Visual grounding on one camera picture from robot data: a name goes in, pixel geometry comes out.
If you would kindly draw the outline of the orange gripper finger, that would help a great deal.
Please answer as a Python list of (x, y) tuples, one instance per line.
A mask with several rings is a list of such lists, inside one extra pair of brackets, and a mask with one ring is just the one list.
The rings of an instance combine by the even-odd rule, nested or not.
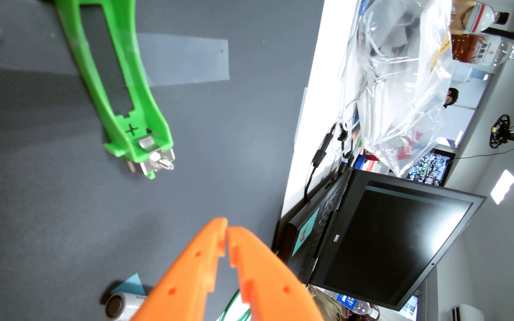
[(226, 218), (200, 230), (151, 290), (132, 320), (203, 320), (207, 294), (215, 289), (218, 260), (225, 255)]
[(324, 319), (305, 285), (260, 238), (244, 227), (229, 227), (227, 241), (253, 320)]

